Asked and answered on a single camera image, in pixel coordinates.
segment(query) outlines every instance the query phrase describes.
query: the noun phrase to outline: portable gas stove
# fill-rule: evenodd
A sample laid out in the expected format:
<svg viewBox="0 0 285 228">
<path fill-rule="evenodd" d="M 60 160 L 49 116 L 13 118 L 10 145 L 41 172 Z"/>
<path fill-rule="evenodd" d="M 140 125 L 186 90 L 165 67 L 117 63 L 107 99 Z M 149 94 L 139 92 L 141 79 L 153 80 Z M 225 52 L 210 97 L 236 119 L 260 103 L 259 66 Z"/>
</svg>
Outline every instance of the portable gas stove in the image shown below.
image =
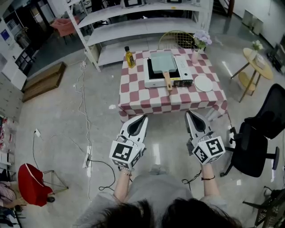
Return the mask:
<svg viewBox="0 0 285 228">
<path fill-rule="evenodd" d="M 172 86 L 191 86 L 193 77 L 185 57 L 174 56 L 174 60 L 177 70 L 169 73 Z M 143 71 L 145 75 L 144 85 L 146 88 L 166 86 L 163 74 L 153 72 L 150 58 L 143 59 Z"/>
</svg>

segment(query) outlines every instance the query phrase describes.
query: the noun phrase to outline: metal shelving unit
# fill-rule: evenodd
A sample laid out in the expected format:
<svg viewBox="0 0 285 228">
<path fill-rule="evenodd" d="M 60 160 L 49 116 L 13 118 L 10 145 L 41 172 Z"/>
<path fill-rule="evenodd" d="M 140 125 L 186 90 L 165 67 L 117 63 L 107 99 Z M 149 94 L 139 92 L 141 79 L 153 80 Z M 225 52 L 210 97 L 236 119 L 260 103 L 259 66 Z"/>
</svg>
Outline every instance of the metal shelving unit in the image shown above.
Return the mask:
<svg viewBox="0 0 285 228">
<path fill-rule="evenodd" d="M 62 1 L 75 27 L 75 30 L 77 31 L 86 49 L 86 54 L 89 57 L 89 60 L 98 71 L 100 71 L 99 66 L 101 65 L 122 61 L 124 55 L 123 47 L 126 45 L 130 46 L 132 51 L 143 51 L 156 49 L 158 44 L 158 40 L 151 39 L 151 41 L 149 41 L 148 38 L 117 42 L 104 47 L 100 45 L 102 42 L 110 40 L 115 41 L 118 38 L 139 36 L 144 34 L 166 33 L 171 30 L 185 31 L 188 33 L 195 33 L 197 30 L 201 29 L 208 31 L 213 8 L 213 0 L 201 0 L 201 6 L 195 6 L 189 2 L 184 2 L 181 4 L 165 4 L 162 2 L 155 2 L 132 8 L 121 8 L 120 5 L 116 5 L 88 14 L 82 1 L 71 0 L 68 3 L 66 0 Z M 86 14 L 86 17 L 79 24 L 76 23 L 72 14 L 73 5 L 78 3 L 81 3 L 83 11 Z M 89 25 L 93 27 L 93 23 L 101 20 L 107 20 L 108 18 L 112 18 L 114 16 L 153 10 L 192 11 L 193 16 L 192 19 L 173 17 L 147 18 L 104 25 L 102 27 L 92 29 L 93 32 L 88 41 L 85 41 L 84 36 L 80 31 L 80 28 Z"/>
</svg>

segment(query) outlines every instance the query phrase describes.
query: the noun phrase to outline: square frying pan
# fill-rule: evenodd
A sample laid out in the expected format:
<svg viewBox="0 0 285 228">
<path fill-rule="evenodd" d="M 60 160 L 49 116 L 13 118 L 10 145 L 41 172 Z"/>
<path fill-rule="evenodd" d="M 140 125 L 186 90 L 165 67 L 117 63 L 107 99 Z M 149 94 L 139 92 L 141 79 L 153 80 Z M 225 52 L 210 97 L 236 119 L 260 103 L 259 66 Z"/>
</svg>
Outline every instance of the square frying pan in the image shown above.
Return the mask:
<svg viewBox="0 0 285 228">
<path fill-rule="evenodd" d="M 162 73 L 167 90 L 172 90 L 169 72 L 175 72 L 177 66 L 171 51 L 151 53 L 151 64 L 154 73 Z"/>
</svg>

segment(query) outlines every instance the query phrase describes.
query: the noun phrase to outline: black wristband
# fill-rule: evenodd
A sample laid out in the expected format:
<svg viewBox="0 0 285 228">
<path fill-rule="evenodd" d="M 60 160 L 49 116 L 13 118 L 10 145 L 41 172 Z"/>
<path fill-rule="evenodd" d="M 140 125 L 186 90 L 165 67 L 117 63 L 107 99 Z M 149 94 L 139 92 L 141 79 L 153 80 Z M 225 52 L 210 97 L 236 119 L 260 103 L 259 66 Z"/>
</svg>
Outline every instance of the black wristband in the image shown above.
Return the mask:
<svg viewBox="0 0 285 228">
<path fill-rule="evenodd" d="M 213 180 L 214 178 L 215 178 L 216 176 L 214 175 L 214 177 L 213 178 L 210 178 L 210 179 L 208 179 L 208 178 L 201 178 L 201 180 Z"/>
</svg>

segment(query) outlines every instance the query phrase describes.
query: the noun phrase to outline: checkered tablecloth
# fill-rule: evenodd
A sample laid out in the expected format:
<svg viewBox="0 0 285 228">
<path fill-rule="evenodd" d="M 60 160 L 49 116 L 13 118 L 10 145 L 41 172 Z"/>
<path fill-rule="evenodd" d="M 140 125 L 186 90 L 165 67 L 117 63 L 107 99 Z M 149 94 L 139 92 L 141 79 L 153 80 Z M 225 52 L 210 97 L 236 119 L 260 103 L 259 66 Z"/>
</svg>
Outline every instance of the checkered tablecloth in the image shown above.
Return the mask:
<svg viewBox="0 0 285 228">
<path fill-rule="evenodd" d="M 175 56 L 185 56 L 194 80 L 198 75 L 203 74 L 212 81 L 212 91 L 202 92 L 196 88 L 194 83 L 190 87 L 172 87 L 170 95 L 166 87 L 145 88 L 143 59 L 157 51 L 133 53 L 136 66 L 132 69 L 128 68 L 126 58 L 124 58 L 118 103 L 122 122 L 135 115 L 161 114 L 199 108 L 212 108 L 218 112 L 218 115 L 215 115 L 217 117 L 226 112 L 228 106 L 226 96 L 215 69 L 204 52 L 199 55 L 199 62 L 193 64 L 190 60 L 191 49 L 171 49 Z"/>
</svg>

